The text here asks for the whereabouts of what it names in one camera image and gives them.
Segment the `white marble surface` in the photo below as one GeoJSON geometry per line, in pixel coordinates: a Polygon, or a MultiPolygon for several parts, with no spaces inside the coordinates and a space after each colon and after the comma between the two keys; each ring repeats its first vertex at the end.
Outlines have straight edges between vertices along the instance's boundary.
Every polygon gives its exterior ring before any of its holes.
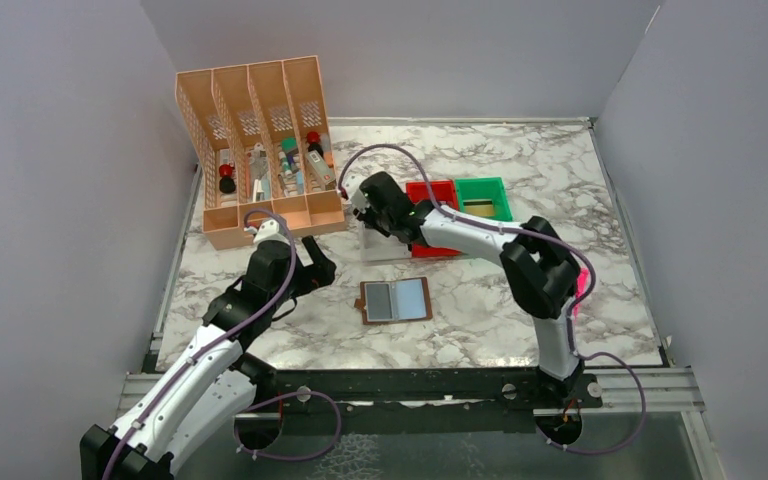
{"type": "MultiPolygon", "coordinates": [[[[629,263],[593,144],[583,126],[374,126],[331,129],[337,165],[363,146],[397,143],[431,179],[500,176],[514,220],[549,219],[594,263],[599,282],[582,304],[576,336],[583,353],[606,350],[636,365],[659,364],[651,322],[629,263]]],[[[367,154],[352,173],[382,165],[397,181],[419,175],[397,152],[367,154]]],[[[244,272],[251,247],[216,251],[201,234],[196,205],[166,320],[158,369],[189,342],[207,304],[244,272]]],[[[303,297],[250,348],[278,368],[425,368],[537,365],[532,319],[511,298],[500,268],[478,259],[364,265],[357,222],[317,238],[337,264],[334,285],[303,297]],[[353,308],[361,281],[427,276],[431,321],[366,326],[353,308]]]]}

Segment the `wooden organizer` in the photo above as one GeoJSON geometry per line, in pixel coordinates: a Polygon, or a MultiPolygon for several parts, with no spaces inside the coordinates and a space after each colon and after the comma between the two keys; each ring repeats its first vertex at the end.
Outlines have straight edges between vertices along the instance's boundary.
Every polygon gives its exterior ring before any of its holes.
{"type": "MultiPolygon", "coordinates": [[[[308,132],[331,135],[316,56],[181,72],[175,98],[204,172],[204,234],[214,248],[251,245],[254,238],[243,231],[243,218],[256,208],[283,216],[296,236],[346,229],[334,184],[327,189],[319,185],[302,159],[308,132]],[[278,151],[288,137],[295,137],[299,148],[304,193],[285,197],[278,151]],[[252,202],[247,152],[257,143],[266,149],[271,197],[252,202]],[[235,167],[232,196],[219,191],[220,152],[225,149],[235,167]]],[[[263,218],[254,214],[250,220],[257,224],[263,218]]]]}

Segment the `green bin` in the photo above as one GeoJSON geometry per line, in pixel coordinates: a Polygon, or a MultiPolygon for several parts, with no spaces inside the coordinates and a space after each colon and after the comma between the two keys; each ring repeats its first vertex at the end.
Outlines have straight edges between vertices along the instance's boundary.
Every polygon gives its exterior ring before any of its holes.
{"type": "Polygon", "coordinates": [[[493,202],[495,213],[493,216],[482,216],[502,222],[513,221],[511,207],[508,205],[508,197],[505,195],[505,184],[502,183],[501,178],[462,178],[455,180],[455,191],[458,195],[458,209],[460,211],[469,211],[470,200],[490,200],[493,202]]]}

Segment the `wall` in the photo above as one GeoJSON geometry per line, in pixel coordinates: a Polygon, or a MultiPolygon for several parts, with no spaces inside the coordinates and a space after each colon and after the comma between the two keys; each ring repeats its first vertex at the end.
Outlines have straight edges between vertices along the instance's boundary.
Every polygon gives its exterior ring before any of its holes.
{"type": "Polygon", "coordinates": [[[332,116],[596,116],[660,0],[142,0],[179,70],[317,54],[332,116]]]}
{"type": "Polygon", "coordinates": [[[727,473],[768,478],[768,2],[665,2],[596,132],[727,473]]]}
{"type": "Polygon", "coordinates": [[[46,3],[0,2],[4,479],[79,477],[148,346],[195,163],[139,4],[46,3]]]}

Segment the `wire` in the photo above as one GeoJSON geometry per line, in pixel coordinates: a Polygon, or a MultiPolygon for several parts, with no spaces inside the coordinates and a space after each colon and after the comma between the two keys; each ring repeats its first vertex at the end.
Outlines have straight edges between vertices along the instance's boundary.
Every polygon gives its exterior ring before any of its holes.
{"type": "Polygon", "coordinates": [[[311,395],[311,396],[314,396],[314,397],[322,398],[325,401],[327,401],[328,403],[330,403],[331,407],[334,409],[334,413],[337,416],[337,428],[334,431],[334,436],[331,437],[331,441],[328,442],[328,445],[326,445],[325,448],[323,448],[321,450],[317,450],[316,452],[313,452],[313,453],[309,453],[307,455],[300,455],[300,456],[297,456],[297,457],[286,456],[286,455],[277,455],[277,454],[274,454],[274,453],[263,453],[260,450],[249,450],[248,448],[246,448],[246,446],[243,445],[243,441],[240,440],[239,436],[237,436],[237,432],[235,430],[234,431],[234,438],[236,438],[237,439],[237,443],[240,444],[239,448],[237,448],[237,453],[239,453],[241,451],[242,452],[246,452],[246,453],[251,454],[252,458],[255,458],[255,459],[257,459],[257,457],[264,457],[264,458],[270,458],[272,460],[281,460],[281,461],[284,461],[284,462],[306,462],[308,460],[313,460],[316,457],[321,457],[322,455],[325,455],[326,453],[331,451],[331,449],[334,448],[334,446],[337,445],[337,441],[340,440],[340,432],[343,429],[343,417],[342,417],[342,415],[340,415],[340,407],[337,406],[337,402],[335,402],[333,398],[329,397],[328,395],[325,395],[322,392],[313,392],[313,391],[311,391],[311,392],[290,392],[290,393],[285,393],[283,395],[278,395],[275,398],[270,398],[269,400],[265,400],[263,402],[260,402],[260,403],[258,403],[256,405],[252,405],[251,407],[247,408],[246,411],[247,412],[251,412],[253,410],[257,410],[259,408],[265,407],[265,406],[267,406],[269,404],[272,404],[272,403],[275,403],[275,402],[280,402],[280,401],[285,400],[287,398],[299,397],[299,396],[302,396],[302,395],[311,395]]]}
{"type": "MultiPolygon", "coordinates": [[[[278,225],[281,227],[281,230],[284,232],[284,236],[287,238],[287,243],[290,245],[290,268],[287,271],[287,276],[284,277],[284,283],[281,284],[281,286],[278,288],[278,291],[275,292],[275,295],[272,298],[270,298],[269,301],[266,302],[260,308],[260,310],[254,312],[249,318],[241,322],[239,325],[232,328],[231,330],[228,330],[227,332],[225,332],[225,334],[215,338],[213,341],[209,342],[207,345],[205,345],[204,347],[196,351],[196,353],[194,353],[191,357],[192,362],[187,362],[182,364],[181,367],[178,368],[178,370],[176,370],[175,373],[173,373],[169,377],[169,380],[165,384],[163,384],[163,386],[157,392],[157,395],[155,395],[154,398],[151,399],[151,401],[148,403],[148,405],[146,405],[142,413],[140,413],[137,416],[134,423],[144,425],[146,422],[146,419],[148,419],[148,417],[151,416],[155,408],[157,408],[157,406],[160,404],[161,401],[163,401],[163,399],[166,397],[169,391],[172,390],[172,387],[175,386],[178,380],[181,379],[184,373],[186,373],[191,366],[198,363],[198,360],[202,356],[207,354],[207,352],[209,352],[211,349],[213,349],[213,347],[215,347],[216,345],[219,345],[225,340],[228,340],[229,338],[234,337],[242,329],[249,326],[252,322],[254,322],[258,318],[260,318],[264,313],[266,313],[270,308],[275,306],[275,303],[278,302],[278,299],[284,295],[284,292],[286,292],[287,288],[290,286],[290,281],[293,278],[293,273],[296,271],[296,244],[293,239],[293,235],[290,233],[290,229],[287,228],[287,224],[284,222],[284,219],[281,218],[281,216],[261,208],[255,208],[250,210],[248,213],[246,213],[246,216],[243,218],[243,225],[248,226],[249,217],[251,217],[255,213],[266,215],[267,217],[278,222],[278,225]]],[[[128,443],[128,440],[130,440],[131,437],[133,437],[134,434],[136,433],[137,433],[137,428],[133,426],[129,427],[128,430],[125,432],[125,434],[122,436],[122,438],[119,440],[119,442],[116,444],[116,447],[113,449],[113,453],[110,455],[110,459],[107,461],[107,465],[104,467],[104,473],[101,476],[101,480],[110,480],[111,475],[113,475],[113,467],[116,464],[116,460],[122,454],[122,450],[125,449],[125,445],[128,443]]]]}
{"type": "Polygon", "coordinates": [[[555,237],[551,237],[548,235],[543,235],[541,233],[532,232],[530,230],[525,230],[524,228],[519,227],[501,227],[499,228],[498,223],[485,223],[483,221],[474,220],[471,218],[465,218],[460,215],[455,215],[451,212],[448,212],[444,210],[440,206],[440,202],[437,201],[437,197],[434,196],[434,191],[431,189],[431,181],[428,179],[428,175],[425,173],[425,169],[422,168],[422,165],[419,164],[419,161],[416,159],[415,156],[413,156],[412,153],[405,150],[404,148],[400,147],[399,145],[394,145],[390,143],[378,143],[375,145],[370,145],[368,147],[364,147],[360,150],[358,150],[354,155],[349,158],[349,160],[346,162],[346,165],[343,167],[343,170],[340,172],[340,176],[337,179],[337,185],[340,190],[340,193],[342,194],[343,198],[348,199],[348,193],[346,192],[345,187],[343,187],[343,178],[346,176],[346,172],[349,170],[349,166],[352,165],[352,163],[355,162],[355,160],[358,159],[361,155],[363,155],[366,152],[369,152],[370,150],[376,150],[379,148],[386,148],[390,150],[396,150],[397,152],[402,153],[408,159],[413,162],[413,164],[416,166],[417,170],[419,171],[419,175],[422,177],[422,181],[425,182],[425,188],[428,190],[428,198],[431,200],[431,204],[434,205],[434,209],[443,214],[444,216],[452,219],[455,222],[461,222],[465,223],[467,225],[471,225],[473,227],[478,227],[484,230],[492,231],[492,232],[503,232],[503,233],[514,233],[517,235],[526,235],[532,238],[536,238],[538,240],[543,240],[549,243],[553,243],[555,245],[561,246],[568,250],[570,253],[581,259],[581,261],[587,266],[587,268],[590,270],[590,282],[587,284],[587,288],[584,289],[584,292],[582,294],[574,299],[569,307],[567,308],[567,311],[565,312],[566,317],[566,324],[567,324],[567,343],[569,344],[570,351],[575,355],[576,357],[588,361],[592,360],[597,357],[609,357],[619,363],[623,368],[628,370],[628,372],[631,374],[631,378],[634,379],[634,383],[637,384],[637,390],[640,393],[640,420],[637,423],[637,427],[634,429],[634,431],[629,435],[625,440],[622,442],[614,445],[613,447],[609,447],[603,450],[584,450],[584,449],[577,449],[577,448],[571,448],[566,445],[560,445],[558,443],[553,442],[552,440],[549,440],[547,438],[547,443],[549,445],[555,446],[557,448],[560,448],[564,450],[565,452],[569,453],[575,453],[579,455],[603,455],[607,453],[613,453],[617,450],[620,450],[622,448],[627,447],[630,445],[639,435],[640,432],[643,430],[643,425],[646,423],[646,394],[643,391],[643,384],[640,382],[640,378],[637,376],[637,374],[634,373],[634,370],[622,361],[619,357],[616,355],[609,353],[609,352],[596,352],[593,355],[589,356],[582,356],[578,352],[578,348],[575,344],[575,332],[573,331],[574,325],[572,322],[572,312],[575,309],[575,307],[584,301],[585,298],[587,298],[592,292],[593,289],[596,287],[596,268],[593,266],[593,264],[590,262],[590,260],[587,258],[586,255],[584,255],[584,252],[581,250],[573,247],[572,245],[564,242],[563,240],[560,240],[555,237]]]}

